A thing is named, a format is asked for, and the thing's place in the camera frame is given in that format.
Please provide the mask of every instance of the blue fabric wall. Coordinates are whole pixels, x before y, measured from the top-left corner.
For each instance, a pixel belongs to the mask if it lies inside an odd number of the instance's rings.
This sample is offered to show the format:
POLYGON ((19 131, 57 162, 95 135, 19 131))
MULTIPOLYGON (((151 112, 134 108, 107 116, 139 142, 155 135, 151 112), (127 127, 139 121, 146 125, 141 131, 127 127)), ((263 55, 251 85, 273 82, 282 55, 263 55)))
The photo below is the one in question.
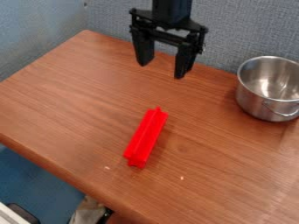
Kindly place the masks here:
POLYGON ((2 0, 0 81, 86 27, 83 0, 2 0))
MULTIPOLYGON (((89 28, 130 40, 129 9, 151 9, 153 0, 87 0, 89 28)), ((194 0, 193 18, 210 27, 207 51, 198 61, 237 72, 251 57, 299 60, 298 0, 194 0)), ((167 45, 158 49, 177 53, 167 45)))

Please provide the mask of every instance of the wood grain surface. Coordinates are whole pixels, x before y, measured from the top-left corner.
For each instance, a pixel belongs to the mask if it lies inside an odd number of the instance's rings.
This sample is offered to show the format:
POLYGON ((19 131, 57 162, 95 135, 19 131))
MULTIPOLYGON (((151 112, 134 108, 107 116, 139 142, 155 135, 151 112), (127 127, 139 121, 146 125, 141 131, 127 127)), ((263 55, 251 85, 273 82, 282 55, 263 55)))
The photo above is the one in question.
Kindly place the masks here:
POLYGON ((0 142, 138 223, 299 223, 299 124, 235 102, 237 76, 137 64, 93 31, 0 83, 0 142), (147 109, 170 118, 143 170, 122 157, 147 109))

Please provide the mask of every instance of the pot rim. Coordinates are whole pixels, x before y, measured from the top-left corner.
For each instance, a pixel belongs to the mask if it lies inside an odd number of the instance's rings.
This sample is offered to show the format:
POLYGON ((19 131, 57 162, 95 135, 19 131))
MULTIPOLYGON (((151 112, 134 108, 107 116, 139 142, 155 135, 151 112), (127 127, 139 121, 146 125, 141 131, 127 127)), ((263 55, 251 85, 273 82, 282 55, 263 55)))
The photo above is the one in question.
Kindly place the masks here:
POLYGON ((249 60, 246 60, 246 61, 242 63, 242 65, 241 65, 239 68, 238 68, 238 81, 239 81, 239 83, 242 84, 242 86, 243 86, 243 87, 245 87, 253 94, 255 94, 255 95, 263 97, 265 99, 273 100, 273 101, 275 101, 275 102, 299 102, 299 98, 298 98, 298 99, 294 99, 294 100, 281 100, 281 99, 275 99, 275 98, 271 98, 271 97, 266 97, 266 96, 263 96, 262 94, 255 93, 255 92, 247 87, 247 85, 245 84, 245 82, 243 82, 242 79, 241 79, 241 70, 242 70, 243 66, 245 66, 250 61, 253 61, 253 60, 259 60, 259 59, 281 59, 281 60, 286 60, 286 61, 289 61, 290 63, 297 64, 297 65, 299 66, 299 63, 296 62, 294 60, 286 59, 286 58, 284 58, 284 57, 277 57, 277 56, 258 56, 258 57, 255 57, 255 58, 253 58, 253 59, 249 59, 249 60))

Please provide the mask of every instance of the red plastic object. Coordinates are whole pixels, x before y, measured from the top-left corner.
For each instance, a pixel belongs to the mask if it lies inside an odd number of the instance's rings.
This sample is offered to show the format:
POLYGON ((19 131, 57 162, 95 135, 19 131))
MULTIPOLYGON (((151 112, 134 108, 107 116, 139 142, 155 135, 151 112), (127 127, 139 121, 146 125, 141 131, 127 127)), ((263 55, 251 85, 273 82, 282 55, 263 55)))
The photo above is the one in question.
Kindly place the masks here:
POLYGON ((145 119, 126 148, 125 157, 129 159, 129 165, 139 168, 146 167, 146 161, 155 147, 167 117, 169 114, 159 107, 147 110, 145 119))

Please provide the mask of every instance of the stainless steel pot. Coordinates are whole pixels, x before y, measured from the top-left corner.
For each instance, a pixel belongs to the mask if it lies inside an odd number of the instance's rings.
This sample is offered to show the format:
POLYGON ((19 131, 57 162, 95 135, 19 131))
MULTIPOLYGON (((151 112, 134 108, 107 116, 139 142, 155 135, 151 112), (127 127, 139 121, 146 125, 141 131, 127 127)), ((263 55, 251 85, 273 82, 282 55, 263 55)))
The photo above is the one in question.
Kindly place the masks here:
POLYGON ((257 118, 284 122, 299 116, 299 64, 263 56, 238 70, 238 104, 257 118))

